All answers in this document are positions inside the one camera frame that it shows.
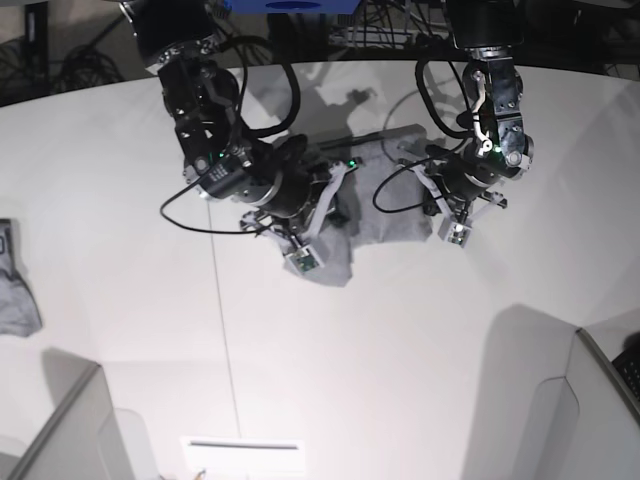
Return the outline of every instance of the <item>gray cloth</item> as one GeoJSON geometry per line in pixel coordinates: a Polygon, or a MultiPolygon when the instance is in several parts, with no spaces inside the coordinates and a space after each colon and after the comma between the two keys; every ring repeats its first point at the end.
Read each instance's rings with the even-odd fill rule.
{"type": "Polygon", "coordinates": [[[0,220],[0,334],[28,337],[42,322],[14,260],[11,222],[0,220]]]}
{"type": "MultiPolygon", "coordinates": [[[[373,194],[380,183],[397,170],[401,158],[415,161],[398,146],[400,142],[424,140],[424,129],[417,126],[384,132],[383,139],[374,136],[370,141],[350,147],[322,148],[330,158],[349,160],[358,158],[358,170],[348,175],[338,191],[338,209],[349,221],[336,228],[325,220],[319,238],[313,243],[325,262],[323,268],[307,272],[304,279],[327,286],[344,287],[352,277],[351,263],[355,248],[376,243],[423,242],[431,234],[431,221],[421,208],[402,213],[386,214],[372,204],[373,194]]],[[[393,179],[381,191],[378,203],[395,209],[422,201],[424,188],[413,173],[407,172],[393,179]]],[[[285,268],[297,275],[285,262],[285,268]]]]}

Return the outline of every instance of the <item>white tabletop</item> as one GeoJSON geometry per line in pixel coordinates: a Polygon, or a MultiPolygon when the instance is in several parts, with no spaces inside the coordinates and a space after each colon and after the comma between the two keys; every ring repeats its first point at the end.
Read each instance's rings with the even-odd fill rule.
{"type": "MultiPolygon", "coordinates": [[[[407,97],[413,67],[298,66],[294,130],[419,123],[438,138],[407,97]],[[354,90],[370,98],[358,104],[354,90]]],[[[451,73],[432,69],[457,97],[453,113],[451,73]]],[[[212,242],[159,218],[183,183],[157,80],[0,110],[0,216],[20,222],[45,321],[29,340],[0,339],[3,364],[22,355],[38,371],[48,348],[103,363],[116,406],[142,415],[160,471],[181,479],[180,435],[238,433],[304,440],[310,479],[505,478],[535,387],[566,368],[574,325],[640,308],[640,85],[519,70],[536,157],[502,188],[509,208],[484,217],[465,250],[436,236],[357,250],[344,289],[284,272],[265,239],[212,242]]],[[[251,125],[281,113],[283,77],[252,69],[251,125]]],[[[207,208],[193,195],[173,213],[208,226],[207,208]]],[[[234,228],[245,210],[211,205],[211,223],[234,228]]],[[[25,406],[14,384],[10,411],[46,418],[51,405],[25,406]]],[[[39,426],[6,435],[28,442],[39,426]]]]}

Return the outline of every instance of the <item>gray fabric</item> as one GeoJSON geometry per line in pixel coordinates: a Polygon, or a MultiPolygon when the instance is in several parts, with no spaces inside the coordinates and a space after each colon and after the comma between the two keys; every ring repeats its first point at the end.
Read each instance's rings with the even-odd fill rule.
{"type": "Polygon", "coordinates": [[[36,304],[15,268],[11,222],[0,220],[0,334],[28,337],[40,328],[36,304]]]}
{"type": "MultiPolygon", "coordinates": [[[[349,160],[360,158],[360,167],[348,175],[338,191],[338,208],[349,222],[336,228],[325,220],[325,225],[314,247],[326,262],[304,275],[306,280],[327,286],[344,287],[352,277],[351,263],[355,248],[376,243],[423,242],[431,234],[431,221],[416,208],[402,213],[385,214],[372,204],[373,194],[380,183],[396,169],[396,160],[410,158],[398,148],[400,142],[413,143],[424,139],[422,128],[405,127],[385,132],[385,139],[375,139],[348,148],[323,149],[330,158],[349,160]]],[[[388,209],[420,203],[423,187],[411,173],[392,180],[382,190],[378,203],[388,209]]],[[[285,268],[297,275],[285,262],[285,268]]]]}

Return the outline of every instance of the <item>white table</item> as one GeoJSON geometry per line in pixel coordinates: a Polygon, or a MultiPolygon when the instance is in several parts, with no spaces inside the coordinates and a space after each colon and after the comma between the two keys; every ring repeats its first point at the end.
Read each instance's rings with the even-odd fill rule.
{"type": "MultiPolygon", "coordinates": [[[[413,65],[298,66],[294,130],[420,123],[437,138],[419,96],[394,108],[415,91],[413,65]],[[358,105],[353,90],[371,97],[358,105]]],[[[457,97],[446,64],[432,68],[457,97]]],[[[314,480],[507,478],[533,391],[564,372],[575,325],[640,308],[640,85],[520,72],[536,158],[502,189],[509,209],[483,218],[465,250],[435,236],[358,250],[345,289],[285,273],[264,239],[212,242],[159,218],[182,160],[156,80],[0,110],[0,216],[21,223],[46,324],[0,339],[13,362],[0,412],[44,422],[40,355],[58,348],[105,366],[168,476],[188,478],[180,435],[241,435],[303,439],[314,480]],[[39,376],[18,384],[20,368],[39,376]]],[[[275,121],[283,77],[252,70],[251,125],[275,121]]],[[[246,210],[210,207],[229,228],[246,210]]],[[[173,212],[208,226],[207,208],[193,195],[173,212]]],[[[40,426],[14,423],[6,435],[27,443],[40,426]]]]}

